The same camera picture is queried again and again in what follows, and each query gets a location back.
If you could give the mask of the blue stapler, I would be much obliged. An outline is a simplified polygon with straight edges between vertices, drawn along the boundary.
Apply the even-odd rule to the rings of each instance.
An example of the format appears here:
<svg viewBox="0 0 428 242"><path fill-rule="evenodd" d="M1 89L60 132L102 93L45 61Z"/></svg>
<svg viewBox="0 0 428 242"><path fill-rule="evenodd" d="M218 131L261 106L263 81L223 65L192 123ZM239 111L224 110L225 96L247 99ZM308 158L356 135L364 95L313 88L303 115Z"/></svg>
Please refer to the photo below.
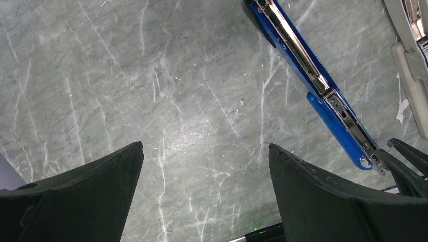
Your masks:
<svg viewBox="0 0 428 242"><path fill-rule="evenodd" d="M307 100L354 165L386 175L388 168L375 154L378 145L278 1L243 1L243 9L307 87Z"/></svg>

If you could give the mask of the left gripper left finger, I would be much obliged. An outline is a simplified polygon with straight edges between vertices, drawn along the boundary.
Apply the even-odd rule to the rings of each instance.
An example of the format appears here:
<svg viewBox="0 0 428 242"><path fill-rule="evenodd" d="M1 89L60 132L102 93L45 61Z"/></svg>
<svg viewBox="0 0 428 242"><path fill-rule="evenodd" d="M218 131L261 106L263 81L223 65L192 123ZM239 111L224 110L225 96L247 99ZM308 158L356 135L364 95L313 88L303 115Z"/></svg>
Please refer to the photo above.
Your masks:
<svg viewBox="0 0 428 242"><path fill-rule="evenodd" d="M142 142L61 174L1 190L1 241L120 241Z"/></svg>

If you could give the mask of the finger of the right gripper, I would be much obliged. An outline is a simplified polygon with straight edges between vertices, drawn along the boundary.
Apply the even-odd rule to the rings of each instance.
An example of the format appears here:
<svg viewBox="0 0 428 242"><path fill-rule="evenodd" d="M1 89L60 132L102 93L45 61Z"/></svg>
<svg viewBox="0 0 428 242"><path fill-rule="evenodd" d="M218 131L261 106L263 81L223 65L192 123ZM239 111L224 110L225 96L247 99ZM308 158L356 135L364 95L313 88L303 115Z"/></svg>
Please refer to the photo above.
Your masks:
<svg viewBox="0 0 428 242"><path fill-rule="evenodd" d="M404 141L391 138L387 142L389 148L394 148L398 151L417 171L422 174L422 177L427 177L427 154L405 143ZM412 171L408 166L402 163L389 153L386 153L386 165L393 177L416 177L417 173Z"/></svg>
<svg viewBox="0 0 428 242"><path fill-rule="evenodd" d="M392 174L400 194L427 198L427 181L419 174L383 149L377 149L375 155Z"/></svg>

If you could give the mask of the black beige stapler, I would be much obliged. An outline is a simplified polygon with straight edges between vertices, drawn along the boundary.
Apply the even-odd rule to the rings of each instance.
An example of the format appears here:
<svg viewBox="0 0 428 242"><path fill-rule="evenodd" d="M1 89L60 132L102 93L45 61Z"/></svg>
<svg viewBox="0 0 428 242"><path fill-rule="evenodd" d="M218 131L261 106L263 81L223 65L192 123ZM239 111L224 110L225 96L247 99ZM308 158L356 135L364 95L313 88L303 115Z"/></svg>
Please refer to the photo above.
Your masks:
<svg viewBox="0 0 428 242"><path fill-rule="evenodd" d="M427 138L427 1L384 0L399 40L391 52L419 133Z"/></svg>

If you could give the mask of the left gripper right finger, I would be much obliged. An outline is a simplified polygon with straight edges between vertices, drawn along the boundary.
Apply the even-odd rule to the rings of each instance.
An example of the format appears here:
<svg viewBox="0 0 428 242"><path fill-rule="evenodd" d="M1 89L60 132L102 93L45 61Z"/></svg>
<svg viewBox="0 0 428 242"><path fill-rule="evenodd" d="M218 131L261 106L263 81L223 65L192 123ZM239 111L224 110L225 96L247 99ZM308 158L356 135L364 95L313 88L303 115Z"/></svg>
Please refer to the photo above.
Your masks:
<svg viewBox="0 0 428 242"><path fill-rule="evenodd" d="M286 241L427 241L427 198L372 189L269 145Z"/></svg>

